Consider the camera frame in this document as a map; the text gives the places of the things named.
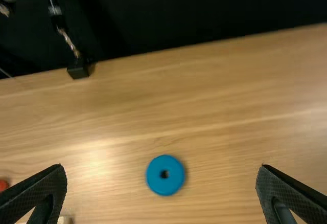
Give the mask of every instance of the center hole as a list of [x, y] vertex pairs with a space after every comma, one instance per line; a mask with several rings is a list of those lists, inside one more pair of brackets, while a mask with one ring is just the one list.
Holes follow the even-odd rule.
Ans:
[[161, 173], [160, 173], [160, 177], [163, 178], [163, 179], [167, 179], [169, 177], [169, 171], [168, 170], [163, 170]]

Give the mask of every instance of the orange object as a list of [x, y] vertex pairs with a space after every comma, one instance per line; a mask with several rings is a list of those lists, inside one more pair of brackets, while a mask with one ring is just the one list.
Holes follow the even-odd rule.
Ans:
[[5, 191], [9, 187], [9, 184], [5, 180], [0, 180], [0, 192]]

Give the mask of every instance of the blue ring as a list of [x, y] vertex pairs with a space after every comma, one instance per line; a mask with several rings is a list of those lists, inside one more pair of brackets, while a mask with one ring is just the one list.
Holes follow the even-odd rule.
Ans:
[[183, 186], [185, 170], [182, 163], [174, 157], [161, 155], [151, 161], [146, 177], [152, 191], [161, 196], [170, 196]]

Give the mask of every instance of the wooden table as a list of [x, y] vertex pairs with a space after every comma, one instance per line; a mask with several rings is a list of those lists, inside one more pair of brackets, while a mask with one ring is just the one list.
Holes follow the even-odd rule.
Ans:
[[[261, 163], [327, 194], [326, 90], [326, 25], [2, 80], [0, 175], [61, 163], [78, 224], [265, 223]], [[161, 154], [188, 171], [171, 197], [145, 182]]]

